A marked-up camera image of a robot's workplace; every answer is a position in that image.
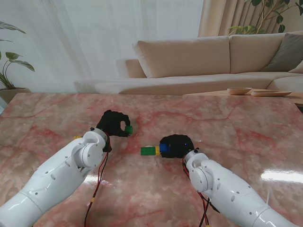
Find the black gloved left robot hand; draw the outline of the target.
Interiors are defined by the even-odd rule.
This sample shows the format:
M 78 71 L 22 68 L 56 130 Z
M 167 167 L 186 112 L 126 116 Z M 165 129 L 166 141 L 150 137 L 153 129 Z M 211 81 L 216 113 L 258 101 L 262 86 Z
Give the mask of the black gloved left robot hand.
M 131 134 L 121 129 L 121 122 L 126 126 L 130 126 L 130 119 L 128 115 L 121 112 L 107 110 L 102 115 L 96 128 L 102 130 L 108 136 L 128 137 Z

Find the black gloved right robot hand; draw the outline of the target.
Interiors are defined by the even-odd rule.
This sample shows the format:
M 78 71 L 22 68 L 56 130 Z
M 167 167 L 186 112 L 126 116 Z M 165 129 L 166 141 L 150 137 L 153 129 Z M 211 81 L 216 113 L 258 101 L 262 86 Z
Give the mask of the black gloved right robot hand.
M 173 134 L 160 140 L 160 155 L 164 158 L 183 158 L 194 149 L 194 144 L 187 135 Z

